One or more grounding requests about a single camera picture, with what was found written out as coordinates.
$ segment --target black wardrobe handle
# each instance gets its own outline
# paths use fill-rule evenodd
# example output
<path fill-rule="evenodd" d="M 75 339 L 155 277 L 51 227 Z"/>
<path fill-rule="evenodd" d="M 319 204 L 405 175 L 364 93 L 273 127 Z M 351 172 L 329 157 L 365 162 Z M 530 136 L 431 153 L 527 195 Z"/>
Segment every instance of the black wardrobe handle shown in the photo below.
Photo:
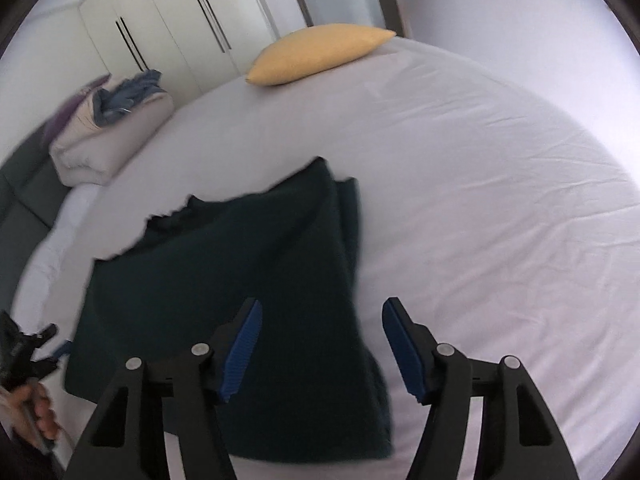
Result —
<path fill-rule="evenodd" d="M 196 0 L 196 1 L 198 2 L 198 5 L 200 6 L 200 10 L 202 11 L 202 13 L 204 14 L 205 19 L 207 20 L 207 24 L 209 25 L 209 28 L 211 29 L 211 32 L 213 33 L 213 37 L 216 38 L 216 41 L 218 42 L 218 46 L 220 47 L 220 50 L 224 54 L 225 53 L 225 48 L 222 46 L 222 43 L 220 43 L 220 38 L 216 34 L 216 29 L 213 28 L 213 24 L 209 21 L 209 16 L 207 15 L 207 11 L 204 10 L 204 7 L 202 6 L 202 2 L 200 0 Z"/>
<path fill-rule="evenodd" d="M 231 43 L 229 43 L 229 40 L 226 37 L 225 29 L 222 28 L 222 25 L 220 25 L 220 22 L 218 21 L 218 17 L 216 16 L 216 13 L 213 11 L 213 7 L 211 7 L 211 3 L 209 3 L 209 0 L 205 0 L 205 1 L 207 3 L 207 7 L 209 7 L 209 11 L 211 12 L 211 15 L 213 16 L 213 19 L 216 20 L 216 25 L 220 29 L 220 32 L 222 32 L 222 37 L 225 39 L 226 46 L 228 47 L 229 50 L 231 50 Z"/>
<path fill-rule="evenodd" d="M 127 41 L 127 38 L 125 37 L 124 32 L 122 31 L 122 28 L 120 27 L 120 22 L 116 22 L 116 27 L 118 27 L 118 31 L 119 31 L 120 35 L 122 36 L 122 41 L 124 41 L 124 44 L 127 45 L 127 48 L 129 49 L 129 52 L 131 53 L 131 57 L 133 58 L 133 61 L 136 62 L 136 65 L 140 69 L 140 72 L 144 72 L 144 70 L 142 70 L 142 66 L 140 65 L 140 62 L 138 61 L 138 58 L 133 53 L 133 49 L 131 48 L 131 45 L 129 44 L 129 41 Z"/>
<path fill-rule="evenodd" d="M 147 70 L 149 70 L 149 65 L 146 64 L 145 58 L 142 57 L 142 53 L 140 52 L 140 49 L 138 48 L 138 46 L 136 45 L 135 40 L 133 39 L 133 36 L 131 35 L 131 33 L 129 32 L 129 27 L 127 27 L 127 23 L 125 23 L 124 18 L 121 16 L 120 17 L 120 21 L 122 22 L 122 25 L 124 26 L 124 30 L 127 31 L 127 35 L 129 36 L 129 39 L 131 40 L 131 44 L 133 45 L 133 48 L 136 49 L 136 52 L 138 53 L 138 55 L 140 56 L 140 60 L 142 61 L 142 64 L 145 66 L 145 68 Z"/>

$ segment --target wardrobe door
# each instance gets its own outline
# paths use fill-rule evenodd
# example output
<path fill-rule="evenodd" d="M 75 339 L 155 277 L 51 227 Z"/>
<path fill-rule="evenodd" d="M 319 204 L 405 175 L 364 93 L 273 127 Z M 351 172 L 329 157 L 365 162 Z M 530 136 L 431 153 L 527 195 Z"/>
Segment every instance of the wardrobe door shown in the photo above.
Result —
<path fill-rule="evenodd" d="M 205 0 L 154 0 L 202 91 L 238 77 Z"/>
<path fill-rule="evenodd" d="M 85 0 L 80 15 L 109 72 L 116 77 L 132 77 L 142 70 L 110 0 Z"/>
<path fill-rule="evenodd" d="M 154 1 L 111 0 L 111 3 L 143 68 L 162 72 L 160 85 L 171 94 L 176 106 L 197 98 L 202 93 L 200 86 Z"/>
<path fill-rule="evenodd" d="M 220 23 L 223 41 L 238 70 L 245 73 L 274 35 L 258 0 L 207 0 Z"/>

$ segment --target dark green sweater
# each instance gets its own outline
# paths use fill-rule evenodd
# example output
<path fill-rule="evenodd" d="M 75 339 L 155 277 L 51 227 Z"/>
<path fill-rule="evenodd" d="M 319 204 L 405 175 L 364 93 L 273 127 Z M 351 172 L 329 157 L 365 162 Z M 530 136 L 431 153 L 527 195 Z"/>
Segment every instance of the dark green sweater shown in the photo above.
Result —
<path fill-rule="evenodd" d="M 152 218 L 132 249 L 95 263 L 66 389 L 96 402 L 129 357 L 204 341 L 251 296 L 264 320 L 240 392 L 218 408 L 228 451 L 270 462 L 384 458 L 388 399 L 354 312 L 357 250 L 356 181 L 334 182 L 321 158 L 265 193 L 192 197 Z"/>

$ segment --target round metal pin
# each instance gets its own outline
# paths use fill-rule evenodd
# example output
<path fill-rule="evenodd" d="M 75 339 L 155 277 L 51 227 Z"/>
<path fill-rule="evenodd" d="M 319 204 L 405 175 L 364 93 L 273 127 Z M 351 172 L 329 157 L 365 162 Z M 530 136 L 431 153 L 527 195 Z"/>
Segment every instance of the round metal pin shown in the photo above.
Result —
<path fill-rule="evenodd" d="M 201 356 L 209 353 L 209 345 L 206 343 L 198 343 L 191 347 L 191 353 L 195 356 Z"/>
<path fill-rule="evenodd" d="M 507 357 L 504 358 L 504 365 L 512 370 L 517 370 L 520 368 L 520 359 L 513 355 L 507 355 Z"/>
<path fill-rule="evenodd" d="M 449 343 L 440 343 L 438 346 L 436 346 L 436 350 L 438 351 L 438 354 L 444 355 L 445 357 L 449 357 L 450 355 L 456 353 L 456 349 L 453 348 L 453 346 L 451 346 Z"/>
<path fill-rule="evenodd" d="M 142 359 L 139 357 L 132 357 L 127 361 L 125 366 L 127 367 L 127 370 L 137 370 L 142 366 Z"/>

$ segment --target headboard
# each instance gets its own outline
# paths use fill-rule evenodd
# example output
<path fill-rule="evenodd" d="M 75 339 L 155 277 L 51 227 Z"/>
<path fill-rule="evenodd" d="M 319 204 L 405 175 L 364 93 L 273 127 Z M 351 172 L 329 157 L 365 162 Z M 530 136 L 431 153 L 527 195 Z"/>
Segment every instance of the headboard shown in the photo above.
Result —
<path fill-rule="evenodd" d="M 11 311 L 22 270 L 47 236 L 69 188 L 58 179 L 42 129 L 33 132 L 0 168 L 0 310 Z"/>

